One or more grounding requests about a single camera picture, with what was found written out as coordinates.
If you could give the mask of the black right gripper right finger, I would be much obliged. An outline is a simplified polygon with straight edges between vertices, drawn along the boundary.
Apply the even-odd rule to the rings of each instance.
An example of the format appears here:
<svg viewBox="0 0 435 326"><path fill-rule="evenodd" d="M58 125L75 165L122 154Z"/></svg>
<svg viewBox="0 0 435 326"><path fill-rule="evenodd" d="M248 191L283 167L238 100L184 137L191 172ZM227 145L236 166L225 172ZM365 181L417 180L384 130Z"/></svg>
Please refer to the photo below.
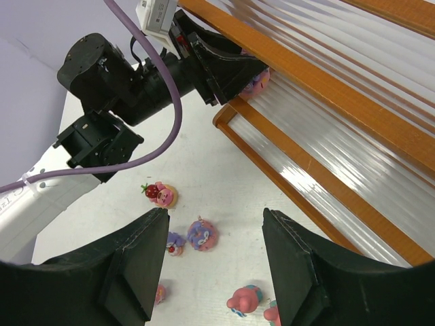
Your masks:
<svg viewBox="0 0 435 326"><path fill-rule="evenodd" d="M434 262L403 268L354 253L280 211L262 233L282 325L433 325Z"/></svg>

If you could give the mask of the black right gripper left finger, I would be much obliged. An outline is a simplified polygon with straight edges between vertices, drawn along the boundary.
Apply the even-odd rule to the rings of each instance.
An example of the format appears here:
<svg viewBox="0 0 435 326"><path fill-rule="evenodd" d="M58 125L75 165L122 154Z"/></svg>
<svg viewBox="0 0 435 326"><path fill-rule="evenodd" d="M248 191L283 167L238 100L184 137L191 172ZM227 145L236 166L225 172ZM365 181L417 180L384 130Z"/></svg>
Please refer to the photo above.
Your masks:
<svg viewBox="0 0 435 326"><path fill-rule="evenodd" d="M1 324L144 325L168 232L168 211L155 208L42 264L1 263Z"/></svg>

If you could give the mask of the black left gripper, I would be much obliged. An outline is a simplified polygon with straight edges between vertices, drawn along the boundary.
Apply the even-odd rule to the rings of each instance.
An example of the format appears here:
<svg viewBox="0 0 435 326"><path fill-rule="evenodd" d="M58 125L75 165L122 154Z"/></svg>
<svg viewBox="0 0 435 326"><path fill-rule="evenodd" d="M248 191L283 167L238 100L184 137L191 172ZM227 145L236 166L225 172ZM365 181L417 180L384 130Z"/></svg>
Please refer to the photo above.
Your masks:
<svg viewBox="0 0 435 326"><path fill-rule="evenodd" d="M180 55L182 71L207 105L231 101L267 68L225 36L204 29L183 10L176 11L169 36Z"/></svg>

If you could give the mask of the purple bunny sitting donut toy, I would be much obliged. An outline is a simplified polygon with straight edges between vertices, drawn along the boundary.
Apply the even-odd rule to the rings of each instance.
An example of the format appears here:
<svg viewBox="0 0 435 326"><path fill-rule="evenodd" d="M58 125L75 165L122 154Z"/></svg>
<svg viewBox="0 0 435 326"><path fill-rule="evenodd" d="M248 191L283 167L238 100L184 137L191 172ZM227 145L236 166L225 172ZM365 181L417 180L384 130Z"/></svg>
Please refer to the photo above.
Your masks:
<svg viewBox="0 0 435 326"><path fill-rule="evenodd" d="M263 92L266 89L270 78L271 78L271 70L270 67L267 67L265 68L265 70L263 70L263 72L255 76L246 85L246 87L242 90L239 96L245 101L257 96L259 93Z"/></svg>

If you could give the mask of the small purple bunny cupcake toy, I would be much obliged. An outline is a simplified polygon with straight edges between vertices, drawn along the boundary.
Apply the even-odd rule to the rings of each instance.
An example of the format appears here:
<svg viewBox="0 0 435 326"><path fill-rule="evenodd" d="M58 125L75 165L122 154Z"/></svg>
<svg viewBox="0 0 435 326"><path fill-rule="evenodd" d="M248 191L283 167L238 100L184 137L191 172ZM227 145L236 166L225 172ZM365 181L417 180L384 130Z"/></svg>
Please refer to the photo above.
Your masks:
<svg viewBox="0 0 435 326"><path fill-rule="evenodd" d="M184 252L186 240L176 232L169 232L166 250L170 256L180 256Z"/></svg>

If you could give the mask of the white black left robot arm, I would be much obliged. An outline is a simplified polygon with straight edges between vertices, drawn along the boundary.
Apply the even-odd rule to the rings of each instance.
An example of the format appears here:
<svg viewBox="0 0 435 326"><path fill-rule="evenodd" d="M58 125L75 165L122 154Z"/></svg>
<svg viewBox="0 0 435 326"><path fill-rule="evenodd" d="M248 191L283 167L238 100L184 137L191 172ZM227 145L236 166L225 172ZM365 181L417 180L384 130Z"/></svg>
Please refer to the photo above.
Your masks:
<svg viewBox="0 0 435 326"><path fill-rule="evenodd" d="M129 64L104 36L82 37L58 70L59 83L83 114L56 138L31 170L1 188L1 260L28 264L37 235L84 194L132 166L143 143L133 127L172 102L158 70L164 66L177 94L197 91L207 105L224 105L262 87L268 67L225 36L208 31L179 10L169 43L157 59Z"/></svg>

